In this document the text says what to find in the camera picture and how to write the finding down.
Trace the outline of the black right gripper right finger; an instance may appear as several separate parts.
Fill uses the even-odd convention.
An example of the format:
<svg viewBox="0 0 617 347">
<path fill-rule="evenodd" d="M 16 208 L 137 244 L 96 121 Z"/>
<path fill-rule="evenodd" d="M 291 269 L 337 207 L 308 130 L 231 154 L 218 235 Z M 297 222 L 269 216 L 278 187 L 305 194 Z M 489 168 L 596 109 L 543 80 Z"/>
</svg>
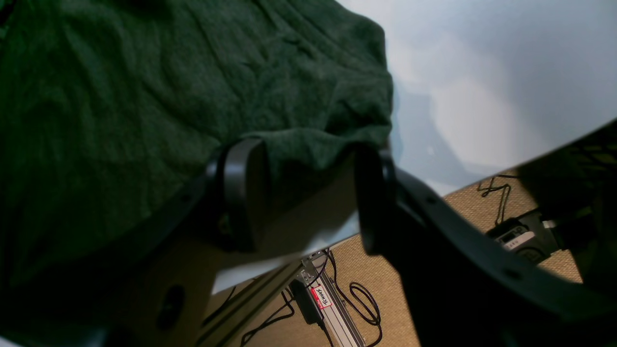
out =
<svg viewBox="0 0 617 347">
<path fill-rule="evenodd" d="M 387 151 L 358 147 L 364 250 L 401 277 L 424 347 L 614 347 L 616 301 L 505 250 Z"/>
</svg>

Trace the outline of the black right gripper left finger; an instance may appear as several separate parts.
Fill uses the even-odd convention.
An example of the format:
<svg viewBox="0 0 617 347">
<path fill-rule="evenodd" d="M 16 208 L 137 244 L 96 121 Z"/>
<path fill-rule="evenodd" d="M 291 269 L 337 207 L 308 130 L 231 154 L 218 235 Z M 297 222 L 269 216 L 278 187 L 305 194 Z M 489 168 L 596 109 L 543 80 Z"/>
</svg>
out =
<svg viewBox="0 0 617 347">
<path fill-rule="evenodd" d="M 254 251 L 268 205 L 263 140 L 218 149 L 154 215 L 1 299 L 20 347 L 193 347 L 225 252 Z"/>
</svg>

